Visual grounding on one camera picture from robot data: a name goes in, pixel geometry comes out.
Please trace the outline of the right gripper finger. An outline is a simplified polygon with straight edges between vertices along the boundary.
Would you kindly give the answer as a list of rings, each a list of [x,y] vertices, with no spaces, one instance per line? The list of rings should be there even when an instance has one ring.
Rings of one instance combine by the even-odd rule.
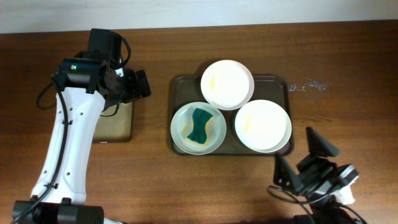
[[[302,180],[280,154],[275,155],[274,183],[294,195],[303,189]]]
[[[309,157],[327,158],[327,157],[336,157],[339,154],[338,148],[332,145],[332,143],[327,141],[313,128],[307,127],[306,134],[307,134]]]

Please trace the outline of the green yellow sponge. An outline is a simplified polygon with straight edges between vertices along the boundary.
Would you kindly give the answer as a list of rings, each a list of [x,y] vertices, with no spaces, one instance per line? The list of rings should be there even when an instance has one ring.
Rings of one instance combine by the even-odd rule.
[[[208,136],[206,125],[211,121],[213,115],[203,109],[196,108],[192,114],[192,131],[187,139],[197,144],[205,144]]]

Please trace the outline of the pale blue plate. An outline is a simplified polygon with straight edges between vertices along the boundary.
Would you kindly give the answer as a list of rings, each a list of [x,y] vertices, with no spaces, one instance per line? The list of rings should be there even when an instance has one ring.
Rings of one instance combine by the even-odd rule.
[[[205,144],[197,144],[187,139],[192,131],[192,114],[196,109],[203,109],[213,115],[206,125],[208,139]],[[209,103],[193,102],[178,109],[172,117],[170,133],[174,144],[183,152],[191,155],[204,155],[213,152],[224,141],[226,120],[221,111]]]

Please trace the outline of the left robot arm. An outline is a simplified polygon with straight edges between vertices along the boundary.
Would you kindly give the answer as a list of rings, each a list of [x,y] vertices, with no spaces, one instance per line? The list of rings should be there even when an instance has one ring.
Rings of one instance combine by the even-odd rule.
[[[100,206],[86,205],[86,170],[102,112],[150,96],[145,71],[126,68],[127,40],[92,29],[88,49],[65,58],[52,75],[55,123],[40,177],[28,201],[17,200],[13,223],[111,223]]]

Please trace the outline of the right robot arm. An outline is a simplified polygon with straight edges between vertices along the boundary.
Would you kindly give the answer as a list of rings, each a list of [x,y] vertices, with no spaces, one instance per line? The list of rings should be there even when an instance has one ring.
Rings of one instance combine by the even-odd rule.
[[[268,186],[268,193],[304,209],[306,214],[294,216],[291,223],[366,223],[348,206],[354,203],[351,185],[359,172],[352,164],[329,161],[339,150],[315,130],[307,127],[306,135],[309,155],[297,164],[298,174],[283,156],[275,155],[275,185]]]

